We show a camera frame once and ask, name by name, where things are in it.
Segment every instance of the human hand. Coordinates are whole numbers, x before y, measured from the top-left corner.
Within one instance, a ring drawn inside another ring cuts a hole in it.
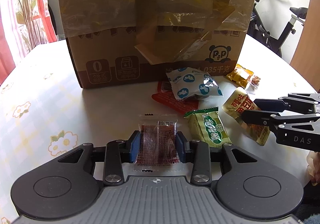
[[[310,151],[307,156],[308,173],[311,175],[311,183],[313,186],[320,183],[320,153]]]

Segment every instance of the cardboard box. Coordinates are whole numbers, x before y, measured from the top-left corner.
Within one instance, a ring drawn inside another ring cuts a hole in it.
[[[254,0],[59,0],[82,88],[166,79],[181,67],[226,75]]]

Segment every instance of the white tablecloth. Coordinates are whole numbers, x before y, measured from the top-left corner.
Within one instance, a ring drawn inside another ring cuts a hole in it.
[[[248,35],[239,63],[261,77],[255,98],[278,98],[290,92],[315,93],[314,89],[285,61]],[[215,77],[224,96],[209,97],[199,108],[219,106],[236,85],[224,77]],[[172,109],[151,98],[157,82],[83,90],[79,87],[65,41],[37,46],[9,75],[0,94],[0,218],[2,223],[18,215],[10,199],[13,182],[22,174],[40,166],[73,147],[92,142],[104,146],[115,139],[128,139],[138,130],[138,114],[172,114]],[[308,182],[308,151],[276,143],[270,134],[264,147],[245,136],[236,121],[219,115],[231,141],[245,150]],[[179,115],[178,130],[191,139],[186,120]],[[102,163],[94,176],[101,179]],[[141,175],[124,164],[125,178]],[[179,172],[162,175],[187,175],[192,165]],[[219,164],[212,164],[213,177],[221,176]]]

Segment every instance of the yellow candy wrapper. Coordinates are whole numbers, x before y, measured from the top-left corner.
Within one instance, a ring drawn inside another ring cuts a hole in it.
[[[210,147],[221,148],[224,143],[230,143],[225,131],[218,107],[191,111],[185,114],[193,139],[206,142]]]
[[[247,86],[248,80],[253,76],[253,72],[245,69],[241,65],[237,64],[236,68],[227,75],[227,78],[236,82],[241,87]]]
[[[260,108],[249,98],[247,92],[242,87],[238,87],[233,92],[233,94],[223,104],[222,109],[246,130],[251,139],[261,146],[265,145],[270,134],[269,127],[246,124],[241,118],[242,112],[247,109],[260,110]]]

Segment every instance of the blue fuzzy fabric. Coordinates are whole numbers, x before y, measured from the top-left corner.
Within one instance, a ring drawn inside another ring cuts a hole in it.
[[[312,215],[303,221],[304,224],[320,224],[320,214]]]

